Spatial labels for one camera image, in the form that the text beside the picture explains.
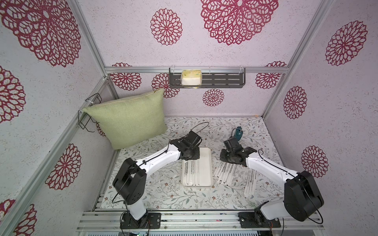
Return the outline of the white storage tray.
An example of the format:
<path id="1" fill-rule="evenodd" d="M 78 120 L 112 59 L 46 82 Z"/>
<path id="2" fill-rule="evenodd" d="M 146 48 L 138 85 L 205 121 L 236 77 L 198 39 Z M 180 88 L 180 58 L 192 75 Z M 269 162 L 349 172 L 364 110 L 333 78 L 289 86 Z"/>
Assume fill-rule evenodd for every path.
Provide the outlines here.
<path id="1" fill-rule="evenodd" d="M 200 182 L 199 185 L 189 185 L 184 187 L 211 187 L 214 183 L 212 171 L 211 149 L 208 147 L 200 147 Z"/>

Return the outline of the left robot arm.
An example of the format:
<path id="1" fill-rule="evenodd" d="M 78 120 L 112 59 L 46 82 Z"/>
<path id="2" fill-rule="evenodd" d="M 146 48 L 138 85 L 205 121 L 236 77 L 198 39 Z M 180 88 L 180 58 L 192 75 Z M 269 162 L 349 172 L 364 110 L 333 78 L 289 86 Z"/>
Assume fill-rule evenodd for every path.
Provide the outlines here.
<path id="1" fill-rule="evenodd" d="M 190 131 L 187 135 L 174 139 L 156 153 L 138 160 L 126 159 L 118 171 L 113 187 L 125 202 L 133 220 L 141 220 L 147 215 L 142 195 L 147 177 L 178 160 L 198 160 L 202 138 Z"/>

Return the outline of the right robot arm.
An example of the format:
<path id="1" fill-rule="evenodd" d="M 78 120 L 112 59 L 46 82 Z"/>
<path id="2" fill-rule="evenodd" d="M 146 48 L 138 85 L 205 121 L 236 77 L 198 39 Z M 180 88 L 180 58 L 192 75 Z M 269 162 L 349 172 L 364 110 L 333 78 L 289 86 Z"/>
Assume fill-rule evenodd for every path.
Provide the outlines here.
<path id="1" fill-rule="evenodd" d="M 297 172 L 279 165 L 264 157 L 262 150 L 242 147 L 234 137 L 223 143 L 225 149 L 220 153 L 221 161 L 255 170 L 283 190 L 282 198 L 262 203 L 254 209 L 252 221 L 258 226 L 289 216 L 303 222 L 324 205 L 318 185 L 309 172 Z"/>

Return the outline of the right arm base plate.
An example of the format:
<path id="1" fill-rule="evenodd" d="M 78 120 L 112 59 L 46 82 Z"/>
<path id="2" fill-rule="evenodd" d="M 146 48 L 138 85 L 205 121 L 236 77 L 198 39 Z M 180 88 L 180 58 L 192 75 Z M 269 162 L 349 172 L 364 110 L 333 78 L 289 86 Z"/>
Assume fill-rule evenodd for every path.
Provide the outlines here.
<path id="1" fill-rule="evenodd" d="M 261 213 L 239 212 L 239 222 L 241 228 L 280 228 L 279 220 L 268 220 Z"/>

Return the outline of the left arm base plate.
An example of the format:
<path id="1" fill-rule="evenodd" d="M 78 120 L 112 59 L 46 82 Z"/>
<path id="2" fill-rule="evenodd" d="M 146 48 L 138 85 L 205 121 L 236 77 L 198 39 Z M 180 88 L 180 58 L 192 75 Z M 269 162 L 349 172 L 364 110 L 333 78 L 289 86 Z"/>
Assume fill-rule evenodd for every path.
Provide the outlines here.
<path id="1" fill-rule="evenodd" d="M 135 220 L 129 212 L 124 212 L 120 220 L 120 229 L 159 229 L 161 213 L 146 213 L 141 219 Z"/>

